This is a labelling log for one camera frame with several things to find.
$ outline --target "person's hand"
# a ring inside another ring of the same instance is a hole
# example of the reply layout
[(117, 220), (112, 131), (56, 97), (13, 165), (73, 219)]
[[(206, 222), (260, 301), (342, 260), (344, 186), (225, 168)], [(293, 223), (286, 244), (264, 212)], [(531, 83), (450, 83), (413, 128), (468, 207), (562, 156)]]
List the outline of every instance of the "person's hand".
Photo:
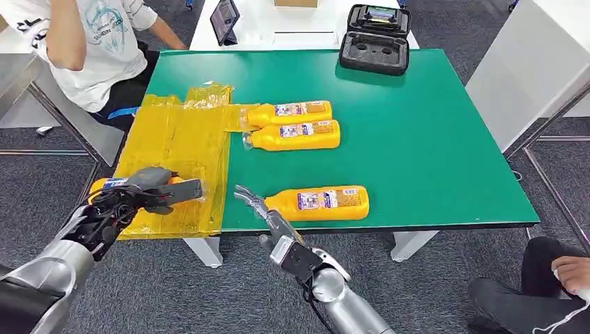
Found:
[(590, 289), (590, 258), (562, 256), (551, 263), (551, 269), (557, 270), (557, 279), (571, 294)]

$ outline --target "table top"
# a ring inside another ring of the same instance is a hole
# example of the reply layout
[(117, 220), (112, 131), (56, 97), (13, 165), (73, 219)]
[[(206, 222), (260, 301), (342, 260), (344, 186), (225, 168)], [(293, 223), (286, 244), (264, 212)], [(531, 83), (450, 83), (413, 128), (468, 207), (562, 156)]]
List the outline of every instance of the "table top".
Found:
[[(205, 0), (191, 50), (339, 49), (350, 9), (358, 3), (355, 0), (319, 0), (317, 8), (296, 8), (275, 6), (273, 0), (234, 2), (240, 12), (234, 27), (238, 44), (219, 47), (209, 21), (219, 0)], [(399, 8), (397, 1), (393, 0), (365, 0), (362, 3)], [(411, 48), (418, 48), (411, 32), (408, 42)]]
[(539, 221), (442, 50), (413, 50), (403, 77), (348, 70), (338, 52), (165, 52), (149, 94), (177, 95), (213, 80), (232, 103), (328, 100), (342, 128), (334, 150), (246, 151), (231, 136), (223, 232), (266, 230), (233, 198), (235, 184), (261, 196), (284, 189), (358, 184), (369, 216), (294, 222), (304, 232), (522, 227)]
[(588, 30), (590, 2), (588, 0), (532, 1), (541, 7), (569, 36), (590, 52), (590, 31)]

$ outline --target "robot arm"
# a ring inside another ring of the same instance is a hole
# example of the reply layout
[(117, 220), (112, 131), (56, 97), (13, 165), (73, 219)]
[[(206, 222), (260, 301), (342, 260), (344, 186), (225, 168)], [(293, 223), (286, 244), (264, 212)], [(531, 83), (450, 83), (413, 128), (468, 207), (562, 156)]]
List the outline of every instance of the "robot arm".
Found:
[(171, 204), (202, 197), (200, 180), (168, 184), (174, 179), (149, 167), (96, 191), (33, 261), (0, 267), (0, 334), (60, 333), (77, 292), (139, 209), (168, 214)]
[(314, 302), (324, 305), (340, 334), (395, 334), (391, 327), (361, 296), (348, 285), (350, 275), (330, 254), (320, 248), (308, 248), (301, 235), (276, 210), (269, 210), (261, 197), (244, 186), (236, 185), (236, 198), (266, 221), (271, 236), (260, 236), (260, 243), (270, 252), (271, 261), (295, 276), (306, 290), (305, 300), (332, 333)]

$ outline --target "white table leg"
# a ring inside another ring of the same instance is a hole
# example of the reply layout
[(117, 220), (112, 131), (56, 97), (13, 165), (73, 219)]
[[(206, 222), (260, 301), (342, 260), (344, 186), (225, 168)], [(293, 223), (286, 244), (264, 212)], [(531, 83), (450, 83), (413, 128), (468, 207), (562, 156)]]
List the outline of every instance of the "white table leg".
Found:
[(183, 239), (205, 266), (217, 268), (223, 263), (223, 256), (219, 253), (219, 237), (185, 238)]
[(391, 251), (391, 260), (401, 262), (409, 259), (436, 233), (438, 231), (393, 232), (395, 247)]

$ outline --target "person's knee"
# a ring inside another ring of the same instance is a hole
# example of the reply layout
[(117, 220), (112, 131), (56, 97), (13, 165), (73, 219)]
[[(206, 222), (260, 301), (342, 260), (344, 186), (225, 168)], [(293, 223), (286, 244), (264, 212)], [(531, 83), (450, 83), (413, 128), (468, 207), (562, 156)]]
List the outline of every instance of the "person's knee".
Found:
[(494, 280), (477, 278), (469, 284), (469, 298), (477, 309), (487, 313), (486, 309), (494, 303), (493, 300), (499, 287), (501, 286)]
[(559, 241), (549, 237), (535, 237), (529, 240), (527, 251), (541, 252), (551, 246), (559, 244)]

